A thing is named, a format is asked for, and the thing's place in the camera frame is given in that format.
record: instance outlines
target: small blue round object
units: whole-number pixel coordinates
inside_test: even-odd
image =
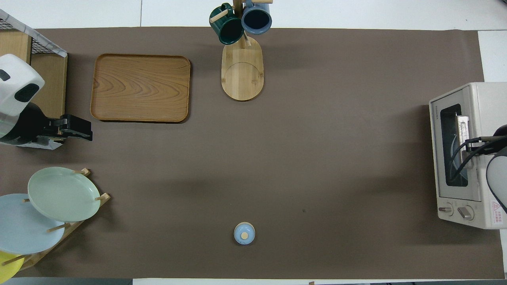
[[[251,223],[242,222],[239,223],[234,229],[234,239],[239,244],[249,244],[255,238],[255,228]]]

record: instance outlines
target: green mug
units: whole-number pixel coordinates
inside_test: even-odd
[[[220,7],[215,8],[211,12],[209,18],[211,19],[225,10],[228,11],[227,15],[209,24],[219,36],[219,40],[222,44],[231,45],[237,42],[244,33],[241,19],[234,15],[232,6],[229,3],[223,3]]]

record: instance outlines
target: metal grid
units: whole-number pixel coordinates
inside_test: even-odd
[[[11,24],[7,23],[3,19],[0,19],[0,30],[16,30],[16,29]],[[54,53],[52,50],[41,45],[34,39],[32,39],[32,49],[30,52],[32,54]]]

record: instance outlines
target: warning triangle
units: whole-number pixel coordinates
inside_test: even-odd
[[[500,208],[500,205],[498,205],[497,202],[493,201],[493,211],[496,211],[498,208]]]

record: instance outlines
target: rectangular brown tray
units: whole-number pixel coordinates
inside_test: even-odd
[[[181,122],[189,87],[190,62],[183,56],[102,54],[90,112],[104,121]]]

